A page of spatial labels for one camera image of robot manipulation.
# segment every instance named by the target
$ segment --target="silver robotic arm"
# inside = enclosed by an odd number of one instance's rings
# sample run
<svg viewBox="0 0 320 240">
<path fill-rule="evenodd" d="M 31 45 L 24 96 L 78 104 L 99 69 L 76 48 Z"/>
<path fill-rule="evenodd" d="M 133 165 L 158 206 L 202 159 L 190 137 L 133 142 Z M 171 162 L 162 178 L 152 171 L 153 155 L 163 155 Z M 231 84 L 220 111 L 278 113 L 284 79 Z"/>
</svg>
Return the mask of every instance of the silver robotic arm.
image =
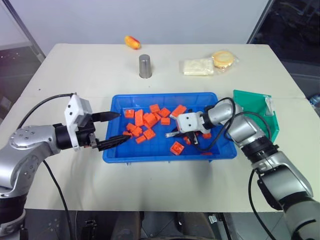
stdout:
<svg viewBox="0 0 320 240">
<path fill-rule="evenodd" d="M 38 166 L 61 150 L 90 146 L 99 151 L 113 148 L 130 138 L 113 136 L 99 141 L 94 122 L 110 121 L 116 112 L 92 113 L 87 100 L 72 95 L 64 112 L 67 125 L 27 126 L 17 129 L 0 149 L 0 239 L 24 240 L 24 206 Z"/>
<path fill-rule="evenodd" d="M 310 183 L 260 127 L 241 114 L 242 108 L 238 104 L 233 106 L 233 101 L 225 99 L 205 112 L 181 114 L 176 119 L 177 129 L 191 136 L 190 141 L 197 145 L 194 132 L 205 134 L 217 125 L 226 124 L 234 116 L 233 109 L 236 117 L 228 134 L 251 161 L 266 201 L 272 208 L 283 210 L 292 239 L 319 240 L 320 203 L 313 200 Z"/>
</svg>

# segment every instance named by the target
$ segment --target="orange cube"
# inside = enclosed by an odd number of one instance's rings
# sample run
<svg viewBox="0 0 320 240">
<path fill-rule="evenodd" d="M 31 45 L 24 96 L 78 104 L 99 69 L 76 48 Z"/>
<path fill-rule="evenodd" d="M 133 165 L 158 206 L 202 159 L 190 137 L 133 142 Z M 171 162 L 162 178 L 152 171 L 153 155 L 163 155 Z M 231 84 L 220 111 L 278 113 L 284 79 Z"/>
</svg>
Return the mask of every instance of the orange cube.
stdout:
<svg viewBox="0 0 320 240">
<path fill-rule="evenodd" d="M 161 125 L 170 125 L 170 118 L 169 117 L 161 118 Z"/>
<path fill-rule="evenodd" d="M 157 113 L 154 113 L 153 115 L 155 116 L 156 121 L 159 122 L 161 117 Z"/>
<path fill-rule="evenodd" d="M 136 125 L 133 125 L 132 123 L 128 123 L 128 125 L 126 126 L 126 129 L 129 131 L 129 132 L 133 132 L 135 129 L 137 128 Z"/>
<path fill-rule="evenodd" d="M 124 117 L 126 119 L 133 119 L 135 117 L 135 110 L 134 109 L 127 109 L 124 111 Z"/>
<path fill-rule="evenodd" d="M 155 115 L 149 113 L 148 115 L 143 116 L 143 120 L 150 126 L 152 127 L 157 123 L 157 118 Z"/>
<path fill-rule="evenodd" d="M 137 144 L 140 144 L 140 143 L 144 142 L 145 140 L 147 140 L 147 139 L 146 139 L 146 137 L 143 136 L 143 135 L 140 136 L 140 137 L 137 137 L 137 138 L 135 139 L 135 141 L 136 141 Z"/>
<path fill-rule="evenodd" d="M 166 117 L 168 117 L 168 116 L 170 115 L 170 113 L 171 113 L 171 112 L 164 107 L 164 108 L 162 108 L 162 109 L 160 110 L 159 115 L 160 115 L 161 117 L 163 117 L 163 118 L 166 118 Z"/>
<path fill-rule="evenodd" d="M 189 139 L 187 136 L 183 137 L 183 140 L 185 141 L 185 143 L 186 143 L 187 145 L 191 145 L 191 141 L 190 141 L 190 139 Z"/>
<path fill-rule="evenodd" d="M 131 136 L 130 138 L 132 139 L 132 133 L 130 133 L 128 131 L 123 131 L 122 135 L 129 135 L 129 136 Z"/>
<path fill-rule="evenodd" d="M 178 117 L 180 114 L 183 114 L 187 108 L 185 106 L 179 105 L 173 110 L 170 116 L 173 116 L 174 118 Z"/>
<path fill-rule="evenodd" d="M 140 109 L 134 114 L 134 124 L 137 127 L 141 127 L 144 124 L 144 110 Z"/>
<path fill-rule="evenodd" d="M 147 129 L 151 129 L 151 126 L 150 126 L 148 123 L 144 122 L 143 125 L 144 125 Z"/>
<path fill-rule="evenodd" d="M 153 104 L 150 107 L 150 111 L 154 114 L 154 113 L 158 113 L 160 112 L 160 108 L 158 104 Z"/>
<path fill-rule="evenodd" d="M 135 137 L 139 137 L 142 134 L 142 128 L 137 126 L 135 130 L 132 131 L 132 135 Z"/>
<path fill-rule="evenodd" d="M 156 136 L 156 133 L 150 128 L 148 130 L 145 130 L 143 132 L 143 135 L 146 137 L 146 139 L 150 140 Z"/>
<path fill-rule="evenodd" d="M 212 136 L 211 136 L 211 133 L 209 132 L 209 133 L 202 134 L 202 137 L 204 139 L 210 139 Z"/>
<path fill-rule="evenodd" d="M 170 152 L 172 152 L 174 155 L 180 155 L 184 148 L 185 146 L 175 141 L 174 144 L 170 147 Z"/>
</svg>

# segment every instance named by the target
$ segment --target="black cable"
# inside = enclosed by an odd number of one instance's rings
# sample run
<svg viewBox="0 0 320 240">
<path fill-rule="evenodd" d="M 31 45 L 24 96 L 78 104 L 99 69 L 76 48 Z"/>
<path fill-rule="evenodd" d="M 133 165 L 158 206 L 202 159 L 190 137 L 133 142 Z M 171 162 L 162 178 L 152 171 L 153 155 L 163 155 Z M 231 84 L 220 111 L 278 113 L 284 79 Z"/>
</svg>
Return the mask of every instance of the black cable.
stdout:
<svg viewBox="0 0 320 240">
<path fill-rule="evenodd" d="M 265 232 L 269 235 L 269 237 L 272 240 L 276 240 L 276 238 L 272 235 L 272 233 L 269 231 L 269 229 L 267 228 L 267 226 L 264 224 L 264 222 L 261 220 L 260 216 L 258 215 L 255 206 L 254 206 L 254 202 L 252 201 L 252 195 L 251 195 L 251 184 L 252 184 L 252 178 L 255 174 L 255 170 L 252 170 L 250 177 L 249 177 L 249 183 L 248 183 L 248 195 L 249 195 L 249 202 L 250 202 L 250 206 L 253 210 L 253 213 L 255 215 L 255 217 L 258 219 L 259 223 L 261 224 L 261 226 L 263 227 L 263 229 L 265 230 Z"/>
<path fill-rule="evenodd" d="M 51 97 L 46 98 L 45 100 L 39 102 L 37 105 L 35 105 L 22 119 L 22 121 L 20 122 L 20 124 L 18 125 L 18 127 L 16 129 L 20 129 L 24 123 L 26 122 L 26 120 L 30 117 L 30 115 L 37 109 L 39 108 L 42 104 L 45 104 L 46 102 L 49 102 L 52 99 L 57 99 L 57 98 L 63 98 L 63 97 L 72 97 L 73 93 L 66 93 L 66 94 L 59 94 L 59 95 L 54 95 Z"/>
<path fill-rule="evenodd" d="M 57 99 L 57 98 L 63 98 L 63 97 L 72 97 L 73 93 L 66 93 L 66 94 L 59 94 L 59 95 L 54 95 L 54 96 L 51 96 L 51 97 L 48 97 L 46 98 L 45 100 L 39 102 L 37 105 L 35 105 L 26 115 L 25 117 L 22 119 L 22 121 L 20 122 L 19 126 L 17 127 L 17 129 L 20 129 L 26 122 L 26 120 L 30 117 L 30 115 L 37 109 L 39 108 L 41 105 L 43 105 L 44 103 L 46 102 L 49 102 L 50 100 L 52 99 Z M 66 201 L 65 201 L 65 197 L 61 191 L 61 188 L 53 174 L 53 172 L 51 171 L 48 163 L 46 162 L 46 160 L 43 160 L 43 163 L 44 165 L 46 166 L 56 188 L 58 189 L 59 191 L 59 195 L 60 195 L 60 198 L 62 200 L 62 203 L 63 203 L 63 206 L 64 206 L 64 211 L 65 211 L 65 215 L 66 215 L 66 219 L 67 219 L 67 222 L 68 222 L 68 228 L 69 228 L 69 233 L 70 233 L 70 240 L 74 240 L 74 236 L 73 236 L 73 231 L 72 231 L 72 225 L 71 225 L 71 220 L 70 220 L 70 214 L 69 214 L 69 210 L 68 210 L 68 207 L 67 207 L 67 204 L 66 204 Z"/>
<path fill-rule="evenodd" d="M 53 174 L 53 172 L 51 171 L 51 168 L 49 167 L 48 163 L 46 162 L 46 160 L 43 160 L 43 163 L 44 165 L 46 166 L 46 169 L 48 169 L 48 172 L 56 186 L 56 188 L 58 189 L 59 191 L 59 194 L 60 194 L 60 197 L 61 197 L 61 200 L 62 200 L 62 203 L 63 203 L 63 206 L 64 206 L 64 210 L 65 210 L 65 213 L 66 213 L 66 219 L 67 219 L 67 222 L 68 222 L 68 227 L 69 227 L 69 230 L 70 230 L 70 239 L 73 240 L 74 239 L 74 236 L 72 234 L 72 225 L 71 225 L 71 219 L 70 219 L 70 214 L 69 214 L 69 210 L 68 210 L 68 207 L 67 207 L 67 203 L 65 201 L 65 197 L 61 191 L 61 188 Z"/>
<path fill-rule="evenodd" d="M 205 148 L 201 148 L 198 146 L 198 144 L 193 144 L 193 146 L 200 152 L 207 152 L 209 151 L 218 141 L 218 139 L 220 138 L 220 136 L 222 135 L 222 133 L 224 132 L 224 130 L 226 129 L 227 125 L 225 124 L 220 131 L 218 132 L 218 134 L 216 135 L 215 139 L 210 143 L 209 146 L 205 147 Z"/>
</svg>

